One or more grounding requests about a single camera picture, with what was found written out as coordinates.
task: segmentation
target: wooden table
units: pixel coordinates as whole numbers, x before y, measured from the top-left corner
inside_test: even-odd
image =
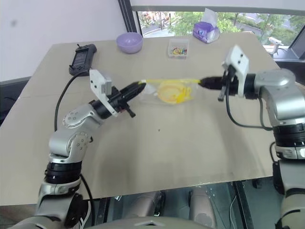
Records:
[[[222,75],[221,62],[238,44],[250,59],[251,73],[278,68],[253,34],[221,34],[211,44],[187,38],[186,60],[168,58],[168,37],[144,39],[142,50],[131,55],[120,52],[115,41],[93,42],[97,52],[92,67],[109,73],[119,89],[141,79],[201,79]],[[54,109],[71,78],[68,67],[76,48],[75,43],[52,46],[0,128],[0,205],[37,201]],[[135,118],[126,112],[110,117],[83,160],[82,172],[93,197],[271,176],[272,133],[235,126],[225,104],[217,101],[218,94],[199,88],[194,100],[179,105],[135,98],[130,102]],[[96,98],[89,77],[76,79],[62,100],[59,120],[92,99]],[[232,97],[231,111],[243,124],[259,124],[258,101]],[[267,114],[264,119],[269,124]],[[83,186],[81,193],[87,197]]]

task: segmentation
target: yellow object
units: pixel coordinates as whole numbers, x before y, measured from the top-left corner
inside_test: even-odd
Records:
[[[193,99],[191,84],[199,83],[196,79],[151,79],[143,80],[143,83],[158,84],[157,96],[160,100],[168,104],[179,104]]]

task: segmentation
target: tissue box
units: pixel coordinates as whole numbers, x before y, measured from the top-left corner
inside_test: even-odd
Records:
[[[204,43],[211,43],[218,39],[220,34],[219,28],[213,27],[212,24],[201,21],[194,25],[193,36]]]

